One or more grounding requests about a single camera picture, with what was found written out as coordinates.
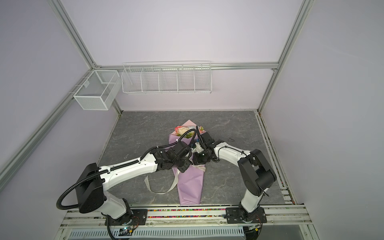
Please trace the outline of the cream rose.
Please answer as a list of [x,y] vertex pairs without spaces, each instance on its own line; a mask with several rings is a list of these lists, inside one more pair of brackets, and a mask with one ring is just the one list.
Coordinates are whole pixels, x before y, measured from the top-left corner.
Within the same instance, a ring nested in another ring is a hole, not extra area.
[[181,133],[179,134],[180,136],[182,136],[183,134],[185,134],[187,131],[189,131],[190,128],[189,127],[182,127],[181,128]]

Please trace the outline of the pink purple wrapping paper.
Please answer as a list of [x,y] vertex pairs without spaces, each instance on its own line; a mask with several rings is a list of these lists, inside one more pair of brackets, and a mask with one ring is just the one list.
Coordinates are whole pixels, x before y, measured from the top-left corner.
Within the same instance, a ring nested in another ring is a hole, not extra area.
[[[185,122],[181,127],[196,128],[196,124],[191,120]],[[180,138],[179,134],[172,132],[169,135],[169,144],[176,142]],[[183,206],[199,205],[201,203],[205,165],[191,165],[184,173],[173,168],[175,178],[178,179],[177,188],[180,204]]]

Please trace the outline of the dark pink rose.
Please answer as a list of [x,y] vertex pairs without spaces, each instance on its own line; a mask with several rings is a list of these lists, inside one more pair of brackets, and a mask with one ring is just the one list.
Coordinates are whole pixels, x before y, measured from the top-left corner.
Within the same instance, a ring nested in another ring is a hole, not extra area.
[[181,128],[182,128],[181,126],[176,127],[175,128],[175,133],[176,134],[180,134],[181,133]]

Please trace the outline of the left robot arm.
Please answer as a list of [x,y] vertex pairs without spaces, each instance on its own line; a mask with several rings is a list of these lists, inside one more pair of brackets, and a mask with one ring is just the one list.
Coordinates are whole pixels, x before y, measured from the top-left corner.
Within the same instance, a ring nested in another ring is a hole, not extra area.
[[191,145],[183,139],[199,129],[188,129],[175,142],[148,149],[141,157],[117,165],[88,165],[78,181],[65,190],[56,202],[59,210],[79,209],[82,214],[99,211],[106,217],[106,225],[132,225],[134,215],[126,199],[112,195],[110,188],[135,177],[177,168],[185,172],[192,164]]

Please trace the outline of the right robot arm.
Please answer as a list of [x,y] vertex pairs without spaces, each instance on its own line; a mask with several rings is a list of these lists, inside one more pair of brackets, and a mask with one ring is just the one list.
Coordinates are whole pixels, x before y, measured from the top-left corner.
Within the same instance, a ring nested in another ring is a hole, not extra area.
[[265,210],[260,206],[260,202],[277,180],[277,176],[264,154],[258,149],[246,151],[230,146],[222,140],[215,141],[207,132],[197,133],[197,136],[193,164],[227,161],[239,168],[247,189],[238,207],[226,208],[224,218],[227,222],[260,225],[266,223]]

